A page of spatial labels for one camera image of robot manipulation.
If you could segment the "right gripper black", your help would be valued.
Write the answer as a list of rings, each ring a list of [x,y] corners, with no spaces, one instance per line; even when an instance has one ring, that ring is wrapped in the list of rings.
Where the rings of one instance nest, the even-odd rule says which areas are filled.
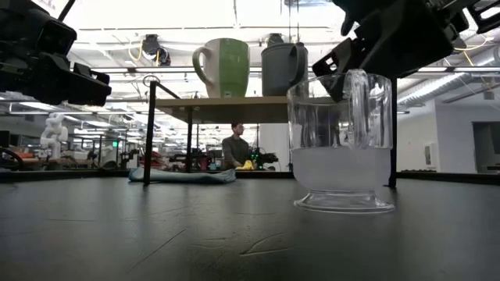
[[[326,87],[344,98],[348,71],[408,76],[454,52],[459,35],[477,25],[484,34],[500,27],[500,0],[331,0],[345,13],[345,38],[312,66],[316,76],[334,75]]]

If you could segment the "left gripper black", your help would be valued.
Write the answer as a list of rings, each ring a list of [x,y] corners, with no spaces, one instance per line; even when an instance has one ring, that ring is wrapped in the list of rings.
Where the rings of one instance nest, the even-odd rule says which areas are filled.
[[[19,62],[0,62],[0,92],[17,92],[36,100],[59,105],[103,106],[111,95],[109,76],[57,55],[40,53]]]

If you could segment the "grey mug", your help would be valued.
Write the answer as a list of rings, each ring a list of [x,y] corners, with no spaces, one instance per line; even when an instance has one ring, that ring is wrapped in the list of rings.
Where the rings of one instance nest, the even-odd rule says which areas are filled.
[[[262,95],[286,96],[288,89],[307,80],[309,52],[302,42],[265,48],[262,58]]]

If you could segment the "clear plastic cup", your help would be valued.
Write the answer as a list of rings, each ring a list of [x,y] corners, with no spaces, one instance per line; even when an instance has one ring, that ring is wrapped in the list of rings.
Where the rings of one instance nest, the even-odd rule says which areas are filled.
[[[383,213],[376,189],[391,176],[391,81],[362,69],[303,81],[287,92],[295,205],[319,212]]]

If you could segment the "green and white mug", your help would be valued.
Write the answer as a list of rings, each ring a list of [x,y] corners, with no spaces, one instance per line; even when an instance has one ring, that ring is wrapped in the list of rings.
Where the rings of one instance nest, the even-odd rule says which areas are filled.
[[[209,98],[243,98],[250,71],[249,46],[233,38],[206,42],[192,54],[192,64]]]

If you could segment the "wooden shelf with black legs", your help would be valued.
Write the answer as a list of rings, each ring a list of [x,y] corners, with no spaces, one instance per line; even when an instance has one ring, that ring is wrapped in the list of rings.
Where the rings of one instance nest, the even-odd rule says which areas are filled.
[[[366,74],[360,69],[349,73],[320,76],[300,82],[289,89],[293,97],[306,105],[348,104],[348,137],[351,145],[364,148],[370,144],[390,149],[390,175],[387,186],[396,185],[397,102],[393,95],[396,83],[383,76]],[[288,114],[288,96],[253,98],[182,99],[159,81],[149,84],[145,168],[151,168],[155,109],[167,108],[169,114],[183,119],[192,131],[201,123],[284,123]]]

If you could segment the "person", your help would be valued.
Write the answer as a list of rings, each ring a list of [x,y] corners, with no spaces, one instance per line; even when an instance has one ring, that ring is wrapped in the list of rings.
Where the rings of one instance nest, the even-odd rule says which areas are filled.
[[[224,169],[242,167],[248,160],[250,153],[248,142],[241,137],[245,130],[244,125],[242,123],[232,123],[231,129],[233,131],[232,135],[222,141]]]

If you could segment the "blue cloth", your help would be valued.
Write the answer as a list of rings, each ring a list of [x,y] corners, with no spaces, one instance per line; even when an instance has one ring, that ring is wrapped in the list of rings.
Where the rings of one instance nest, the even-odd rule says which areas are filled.
[[[229,169],[220,173],[180,173],[151,169],[149,182],[225,184],[237,179],[236,171]]]

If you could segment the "silver ventilation duct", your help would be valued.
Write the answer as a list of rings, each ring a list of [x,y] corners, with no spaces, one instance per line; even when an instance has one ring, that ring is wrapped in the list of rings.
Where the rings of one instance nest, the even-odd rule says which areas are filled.
[[[397,106],[398,108],[418,107],[444,94],[452,94],[462,87],[468,91],[451,98],[452,101],[492,92],[500,87],[500,72],[455,73],[438,79],[426,80],[398,94]]]

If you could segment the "white wall box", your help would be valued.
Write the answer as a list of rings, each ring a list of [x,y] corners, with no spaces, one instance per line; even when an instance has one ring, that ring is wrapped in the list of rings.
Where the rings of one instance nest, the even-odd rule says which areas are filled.
[[[438,156],[438,145],[435,142],[429,142],[424,145],[424,157],[427,167],[437,169],[439,166]]]

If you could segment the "black aluminium table frame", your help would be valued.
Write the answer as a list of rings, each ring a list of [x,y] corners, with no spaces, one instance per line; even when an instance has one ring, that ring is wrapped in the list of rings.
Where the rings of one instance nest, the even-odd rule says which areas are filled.
[[[126,170],[77,169],[56,171],[0,171],[0,183],[36,180],[67,180],[93,177],[128,177]],[[238,179],[292,179],[290,172],[237,171]],[[459,174],[428,172],[396,172],[397,179],[431,180],[453,183],[472,183],[500,186],[500,174]]]

